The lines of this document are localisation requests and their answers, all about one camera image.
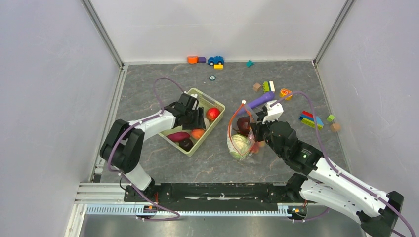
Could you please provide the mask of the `dark brown toy fruit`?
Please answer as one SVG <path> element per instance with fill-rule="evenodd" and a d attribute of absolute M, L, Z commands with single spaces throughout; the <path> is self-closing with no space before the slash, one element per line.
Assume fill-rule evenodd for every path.
<path fill-rule="evenodd" d="M 233 130 L 240 135 L 248 137 L 251 130 L 250 120 L 250 116 L 238 118 L 235 125 L 233 125 Z"/>

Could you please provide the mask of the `orange toy peach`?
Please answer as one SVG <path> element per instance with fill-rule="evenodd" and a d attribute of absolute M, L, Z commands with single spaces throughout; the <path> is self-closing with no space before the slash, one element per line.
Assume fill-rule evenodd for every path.
<path fill-rule="evenodd" d="M 199 140 L 205 133 L 205 130 L 203 129 L 193 129 L 190 132 L 190 136 L 195 139 L 195 140 Z"/>

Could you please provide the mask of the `clear orange zip top bag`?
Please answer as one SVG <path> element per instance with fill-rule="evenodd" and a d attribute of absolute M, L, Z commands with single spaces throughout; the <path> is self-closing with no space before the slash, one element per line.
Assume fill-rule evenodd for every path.
<path fill-rule="evenodd" d="M 243 100 L 231 116 L 227 127 L 227 147 L 230 155 L 238 162 L 261 164 L 264 156 L 264 143 L 257 142 L 256 132 L 250 127 L 257 119 L 256 113 Z"/>

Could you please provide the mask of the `green toy cabbage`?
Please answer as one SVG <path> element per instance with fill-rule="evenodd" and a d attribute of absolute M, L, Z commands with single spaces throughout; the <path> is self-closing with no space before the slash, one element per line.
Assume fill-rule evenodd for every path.
<path fill-rule="evenodd" d="M 244 159 L 250 152 L 251 142 L 243 135 L 232 135 L 227 142 L 230 155 L 237 160 Z"/>

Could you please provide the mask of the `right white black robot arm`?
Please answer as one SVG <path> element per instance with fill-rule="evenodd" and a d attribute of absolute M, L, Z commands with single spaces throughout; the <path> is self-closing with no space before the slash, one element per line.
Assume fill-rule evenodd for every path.
<path fill-rule="evenodd" d="M 338 211 L 360 224 L 372 237 L 389 237 L 404 196 L 376 189 L 340 168 L 315 147 L 298 139 L 284 121 L 258 119 L 250 123 L 256 141 L 264 141 L 296 173 L 285 188 L 291 201 L 301 198 Z"/>

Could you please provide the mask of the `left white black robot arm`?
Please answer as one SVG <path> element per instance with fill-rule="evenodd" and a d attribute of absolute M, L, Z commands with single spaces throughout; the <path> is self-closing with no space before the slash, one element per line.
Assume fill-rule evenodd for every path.
<path fill-rule="evenodd" d="M 197 98 L 182 93 L 180 98 L 162 107 L 157 113 L 134 121 L 116 120 L 99 155 L 112 172 L 120 172 L 137 187 L 136 194 L 143 201 L 155 196 L 154 180 L 140 165 L 144 141 L 166 130 L 181 127 L 184 130 L 204 129 L 204 108 Z"/>

